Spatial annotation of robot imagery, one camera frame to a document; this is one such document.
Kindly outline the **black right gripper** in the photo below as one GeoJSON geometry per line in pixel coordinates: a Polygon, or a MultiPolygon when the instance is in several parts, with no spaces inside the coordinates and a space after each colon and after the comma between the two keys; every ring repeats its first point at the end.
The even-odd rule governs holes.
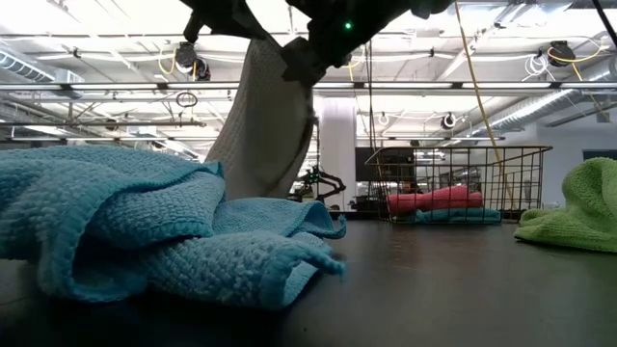
{"type": "Polygon", "coordinates": [[[282,78],[314,86],[327,67],[369,41],[413,7],[414,0],[288,0],[310,18],[308,40],[297,37],[282,48],[282,78]]]}

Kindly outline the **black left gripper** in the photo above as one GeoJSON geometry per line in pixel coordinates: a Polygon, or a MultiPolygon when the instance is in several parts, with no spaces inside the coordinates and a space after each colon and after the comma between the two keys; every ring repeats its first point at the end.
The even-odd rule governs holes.
{"type": "Polygon", "coordinates": [[[246,0],[179,0],[191,10],[183,31],[186,41],[195,43],[206,26],[214,35],[267,40],[270,35],[253,16],[246,0]]]}

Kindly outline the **white microfiber towel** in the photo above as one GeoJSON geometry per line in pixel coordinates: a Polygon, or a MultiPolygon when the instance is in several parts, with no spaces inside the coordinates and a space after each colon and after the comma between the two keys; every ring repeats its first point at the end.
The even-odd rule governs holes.
{"type": "Polygon", "coordinates": [[[312,90],[282,78],[275,41],[251,40],[227,119],[207,153],[223,165],[229,200],[286,198],[306,158],[312,90]]]}

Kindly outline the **pink microfiber towel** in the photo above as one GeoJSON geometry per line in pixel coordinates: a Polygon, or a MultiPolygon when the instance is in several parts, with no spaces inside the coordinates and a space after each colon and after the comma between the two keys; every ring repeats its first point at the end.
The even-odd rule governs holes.
{"type": "Polygon", "coordinates": [[[453,186],[426,194],[393,194],[387,199],[392,215],[404,215],[415,210],[431,211],[438,209],[482,207],[483,196],[470,192],[467,186],[453,186]]]}

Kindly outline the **teal microfiber towel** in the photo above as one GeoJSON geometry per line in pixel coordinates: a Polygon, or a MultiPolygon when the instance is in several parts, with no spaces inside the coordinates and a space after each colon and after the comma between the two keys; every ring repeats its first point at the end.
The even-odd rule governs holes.
{"type": "Polygon", "coordinates": [[[410,224],[500,224],[501,213],[498,210],[484,207],[417,210],[405,217],[400,217],[399,221],[410,224]]]}

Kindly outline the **light blue microfiber towel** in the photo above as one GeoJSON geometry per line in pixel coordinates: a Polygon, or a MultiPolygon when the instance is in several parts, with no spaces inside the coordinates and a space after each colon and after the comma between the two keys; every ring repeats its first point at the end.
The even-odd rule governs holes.
{"type": "Polygon", "coordinates": [[[0,150],[0,259],[88,303],[156,290],[281,309],[314,274],[343,275],[346,233],[317,201],[229,200],[223,167],[125,147],[0,150]]]}

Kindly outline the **green microfiber towel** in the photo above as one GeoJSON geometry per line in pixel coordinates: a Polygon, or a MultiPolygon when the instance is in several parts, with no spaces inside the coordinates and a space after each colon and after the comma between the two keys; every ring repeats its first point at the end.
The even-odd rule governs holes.
{"type": "Polygon", "coordinates": [[[593,158],[567,173],[565,206],[525,211],[518,240],[617,254],[617,160],[593,158]]]}

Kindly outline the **white square pillar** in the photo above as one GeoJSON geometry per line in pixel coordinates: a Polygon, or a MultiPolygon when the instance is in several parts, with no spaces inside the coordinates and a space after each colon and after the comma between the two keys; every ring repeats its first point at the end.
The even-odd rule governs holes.
{"type": "Polygon", "coordinates": [[[319,166],[346,186],[345,191],[325,198],[325,203],[338,206],[340,211],[348,210],[349,202],[356,195],[356,108],[354,98],[343,97],[321,98],[317,108],[319,166]]]}

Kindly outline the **dark monitor screen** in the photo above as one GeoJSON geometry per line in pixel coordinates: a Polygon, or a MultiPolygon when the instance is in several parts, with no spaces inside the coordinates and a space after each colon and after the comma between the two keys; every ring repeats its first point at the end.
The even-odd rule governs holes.
{"type": "Polygon", "coordinates": [[[416,180],[415,151],[411,147],[356,147],[357,181],[416,180]]]}

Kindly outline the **long ceiling light bar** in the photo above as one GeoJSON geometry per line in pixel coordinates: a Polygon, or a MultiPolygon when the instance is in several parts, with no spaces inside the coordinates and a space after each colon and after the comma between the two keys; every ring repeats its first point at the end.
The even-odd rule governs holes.
{"type": "MultiPolygon", "coordinates": [[[[73,84],[0,84],[0,91],[85,92],[85,91],[167,91],[167,90],[236,90],[239,82],[177,82],[177,83],[73,83],[73,84]]],[[[479,82],[480,90],[615,90],[617,82],[479,82]]],[[[472,82],[319,82],[318,91],[344,90],[472,90],[472,82]]]]}

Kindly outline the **silver ceiling air duct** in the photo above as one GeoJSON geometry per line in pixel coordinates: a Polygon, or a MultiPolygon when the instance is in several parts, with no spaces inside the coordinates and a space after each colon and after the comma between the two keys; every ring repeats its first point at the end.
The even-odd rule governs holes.
{"type": "Polygon", "coordinates": [[[82,83],[85,79],[69,69],[51,67],[31,60],[9,48],[0,47],[0,69],[33,83],[82,83]]]}
{"type": "MultiPolygon", "coordinates": [[[[617,72],[606,70],[592,74],[582,83],[617,83],[617,72]]],[[[582,88],[559,89],[537,97],[529,97],[488,118],[492,130],[510,131],[572,106],[584,98],[582,88]]],[[[478,124],[472,135],[487,136],[486,125],[478,124]]]]}

